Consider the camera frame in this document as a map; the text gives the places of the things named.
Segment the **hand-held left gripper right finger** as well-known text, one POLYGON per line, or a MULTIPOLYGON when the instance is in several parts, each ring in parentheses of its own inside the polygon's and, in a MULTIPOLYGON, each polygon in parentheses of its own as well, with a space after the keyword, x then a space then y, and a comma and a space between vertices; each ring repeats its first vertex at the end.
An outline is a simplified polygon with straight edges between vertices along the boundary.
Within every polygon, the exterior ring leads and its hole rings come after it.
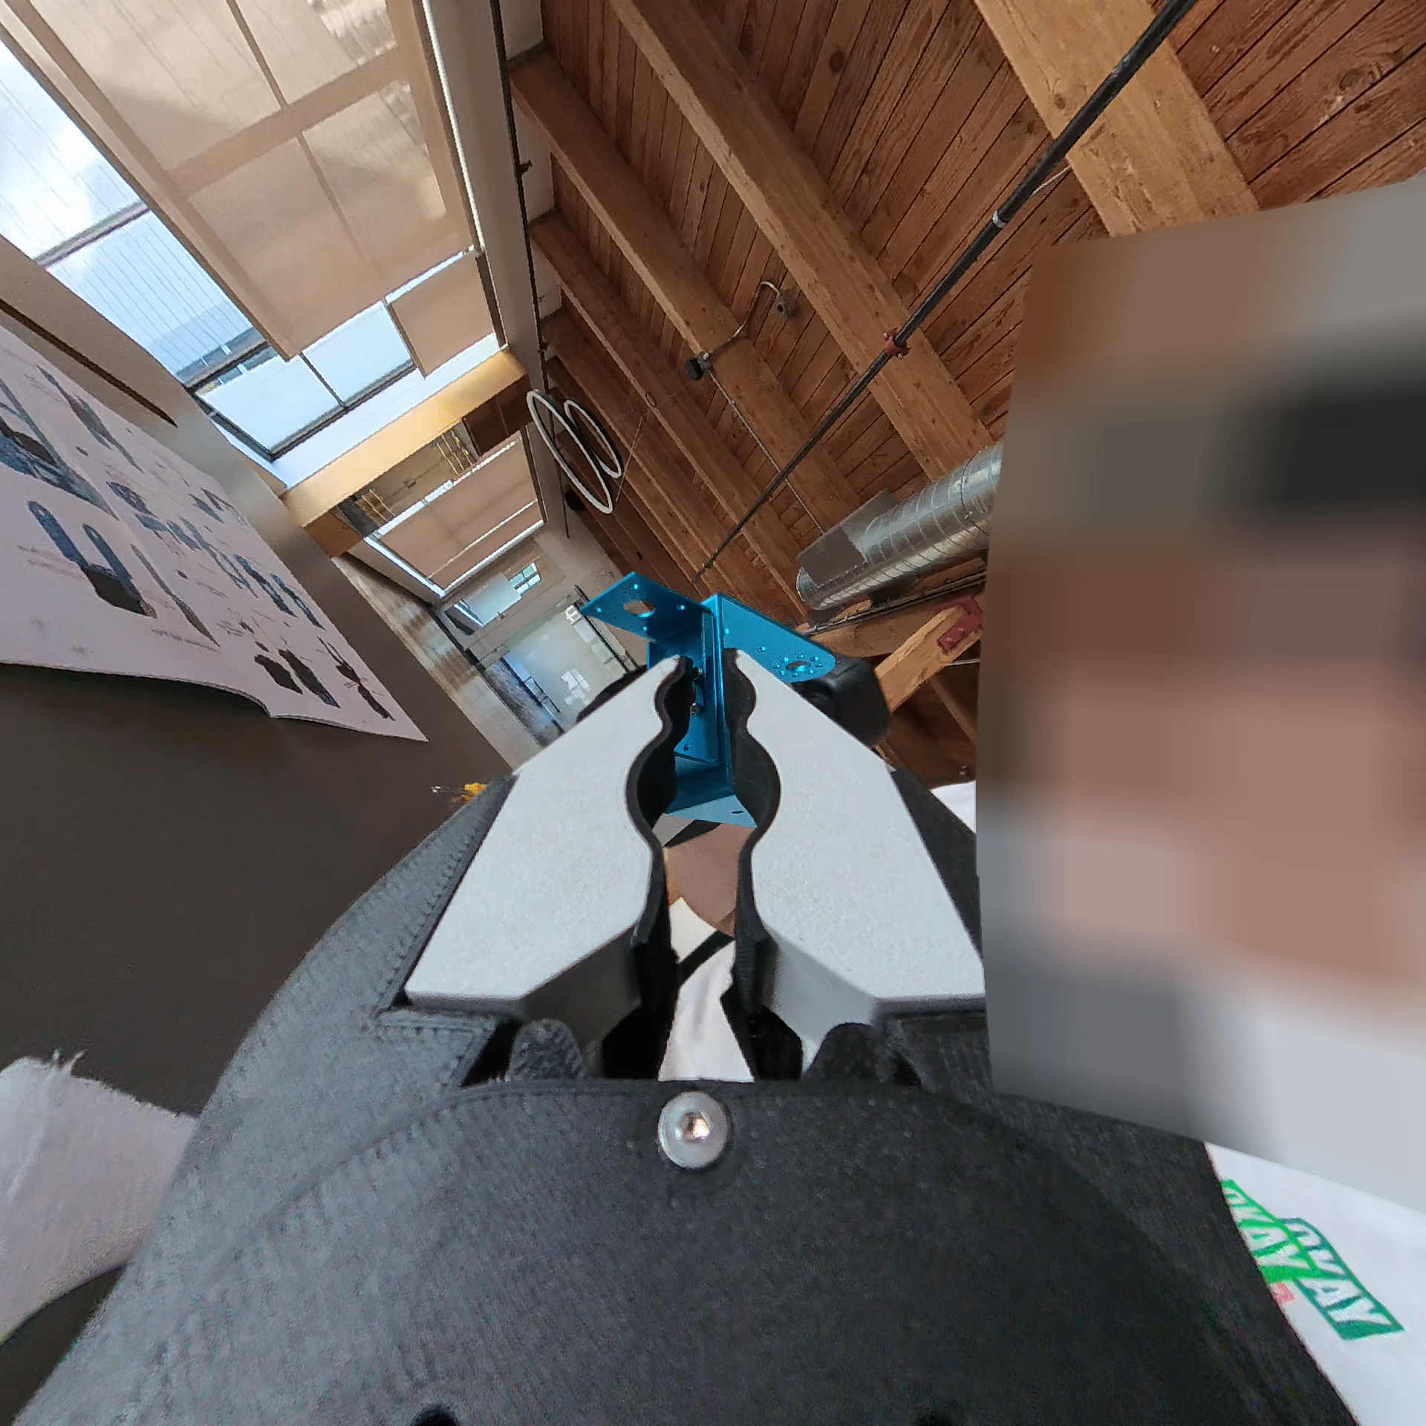
POLYGON ((729 658, 729 733, 756 826, 736 962, 754 1055, 814 1057, 844 1025, 985 1009, 972 829, 748 653, 729 658))

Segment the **white cloth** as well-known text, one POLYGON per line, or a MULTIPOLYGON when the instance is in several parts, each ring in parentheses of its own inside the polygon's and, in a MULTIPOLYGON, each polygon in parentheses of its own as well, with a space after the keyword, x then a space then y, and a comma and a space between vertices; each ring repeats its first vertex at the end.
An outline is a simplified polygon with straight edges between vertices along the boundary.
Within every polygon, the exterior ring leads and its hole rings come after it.
POLYGON ((148 1237, 196 1116, 21 1057, 2 1072, 2 1335, 126 1264, 148 1237))

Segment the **black ceiling pipe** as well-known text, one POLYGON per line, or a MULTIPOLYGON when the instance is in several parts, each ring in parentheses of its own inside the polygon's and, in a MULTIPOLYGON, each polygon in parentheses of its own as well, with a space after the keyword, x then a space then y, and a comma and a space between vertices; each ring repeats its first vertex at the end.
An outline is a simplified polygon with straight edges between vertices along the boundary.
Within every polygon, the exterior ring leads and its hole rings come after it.
POLYGON ((1163 45, 1184 16, 1192 11, 1196 1, 1167 1, 1158 6, 1148 26, 1140 33, 1128 52, 1114 64, 1114 69, 1094 88, 1090 96, 1067 121, 1040 154, 1034 167, 1017 183, 1009 196, 995 206, 985 225, 975 234, 968 245, 958 254, 953 266, 926 293, 916 310, 883 339, 883 349, 873 357, 865 371, 853 381, 839 402, 815 425, 797 453, 776 471, 773 480, 759 490, 748 510, 737 519, 724 539, 714 548, 698 568, 707 573, 725 553, 754 515, 792 480, 798 466, 822 444, 841 419, 868 391, 873 380, 894 359, 902 359, 909 351, 911 337, 934 315, 938 307, 955 291, 955 286, 975 267, 982 256, 999 240, 1007 223, 1012 222, 1029 200, 1045 186, 1056 181, 1065 169, 1070 152, 1087 135, 1090 127, 1106 113, 1113 101, 1124 91, 1135 76, 1145 67, 1150 57, 1163 45))

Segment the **silver air duct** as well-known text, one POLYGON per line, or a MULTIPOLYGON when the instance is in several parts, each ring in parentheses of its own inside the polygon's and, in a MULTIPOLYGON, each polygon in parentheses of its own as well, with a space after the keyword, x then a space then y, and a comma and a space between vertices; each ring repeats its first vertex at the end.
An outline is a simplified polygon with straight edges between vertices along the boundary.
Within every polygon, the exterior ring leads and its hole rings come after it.
POLYGON ((995 441, 931 485, 880 492, 800 554, 797 595, 812 615, 900 592, 990 542, 1006 444, 995 441))

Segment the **large beige roller blind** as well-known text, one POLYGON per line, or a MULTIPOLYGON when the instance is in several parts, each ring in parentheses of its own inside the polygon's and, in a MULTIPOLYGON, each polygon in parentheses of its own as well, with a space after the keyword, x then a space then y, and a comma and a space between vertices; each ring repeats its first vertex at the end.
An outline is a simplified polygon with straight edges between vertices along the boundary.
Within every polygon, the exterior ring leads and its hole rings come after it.
POLYGON ((14 1, 4 42, 286 357, 476 242, 427 3, 14 1))

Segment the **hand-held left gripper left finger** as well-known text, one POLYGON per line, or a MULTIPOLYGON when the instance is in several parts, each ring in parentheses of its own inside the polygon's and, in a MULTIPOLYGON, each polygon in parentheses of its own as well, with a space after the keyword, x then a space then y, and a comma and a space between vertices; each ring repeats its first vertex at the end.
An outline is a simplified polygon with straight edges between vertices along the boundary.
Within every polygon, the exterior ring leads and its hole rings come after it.
POLYGON ((405 982, 420 1009, 561 1020, 663 1047, 676 1006, 666 860, 688 660, 658 661, 527 761, 405 982))

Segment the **small beige roller blind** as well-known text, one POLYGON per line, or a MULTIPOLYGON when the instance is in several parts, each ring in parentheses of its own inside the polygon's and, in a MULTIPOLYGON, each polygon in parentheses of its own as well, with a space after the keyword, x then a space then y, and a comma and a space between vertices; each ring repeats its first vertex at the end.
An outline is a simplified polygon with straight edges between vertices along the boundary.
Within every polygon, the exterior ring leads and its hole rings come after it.
POLYGON ((384 298, 423 376, 496 334, 483 254, 464 251, 384 298))

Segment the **dark rounded object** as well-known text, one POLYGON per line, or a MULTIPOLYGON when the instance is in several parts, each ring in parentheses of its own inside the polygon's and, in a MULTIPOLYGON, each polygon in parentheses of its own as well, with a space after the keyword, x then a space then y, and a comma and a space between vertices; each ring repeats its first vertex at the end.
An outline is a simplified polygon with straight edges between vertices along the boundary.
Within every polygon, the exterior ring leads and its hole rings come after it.
POLYGON ((860 743, 877 748, 890 733, 894 712, 875 666, 861 656, 836 655, 832 666, 793 690, 860 743))

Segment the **blue metal bracket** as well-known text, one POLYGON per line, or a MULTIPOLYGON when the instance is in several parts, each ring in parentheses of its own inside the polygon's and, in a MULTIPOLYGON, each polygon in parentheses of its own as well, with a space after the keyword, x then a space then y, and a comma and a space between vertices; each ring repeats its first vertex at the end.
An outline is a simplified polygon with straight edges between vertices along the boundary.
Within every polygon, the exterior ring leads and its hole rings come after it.
POLYGON ((724 655, 731 648, 744 651, 800 695, 824 700, 841 687, 836 653, 729 593, 697 600, 639 573, 586 600, 581 614, 642 636, 649 665, 675 655, 690 663, 690 716, 673 755, 676 794, 671 812, 754 828, 756 819, 736 792, 724 655))

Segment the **metal conduit with box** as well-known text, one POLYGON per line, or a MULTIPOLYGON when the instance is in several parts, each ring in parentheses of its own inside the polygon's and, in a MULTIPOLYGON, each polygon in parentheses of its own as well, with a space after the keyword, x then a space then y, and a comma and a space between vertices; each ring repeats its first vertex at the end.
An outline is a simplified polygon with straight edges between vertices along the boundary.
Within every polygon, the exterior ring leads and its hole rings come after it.
POLYGON ((731 346, 737 344, 748 334, 751 324, 754 322, 754 318, 759 312, 759 305, 763 301, 765 293, 771 295, 773 308, 780 315, 793 317, 797 313, 798 296, 793 291, 792 284, 788 284, 788 283, 778 284, 770 278, 761 279, 758 283, 758 288, 754 290, 753 303, 751 303, 749 310, 746 312, 746 315, 742 317, 742 320, 739 322, 739 325, 720 344, 715 344, 714 347, 703 349, 703 351, 700 351, 697 354, 692 354, 688 357, 688 361, 685 363, 685 369, 686 369, 686 374, 690 376, 690 380, 698 381, 698 380, 703 380, 705 376, 712 374, 712 371, 715 368, 715 363, 717 363, 717 357, 724 351, 727 351, 731 346))

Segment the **printed wall poster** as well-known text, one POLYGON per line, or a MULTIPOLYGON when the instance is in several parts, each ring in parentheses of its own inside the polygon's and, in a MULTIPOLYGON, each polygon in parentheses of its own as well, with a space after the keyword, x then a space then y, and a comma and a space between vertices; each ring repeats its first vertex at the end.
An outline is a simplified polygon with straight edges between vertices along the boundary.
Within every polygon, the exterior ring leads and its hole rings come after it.
POLYGON ((208 475, 2 335, 2 661, 233 692, 427 739, 208 475))

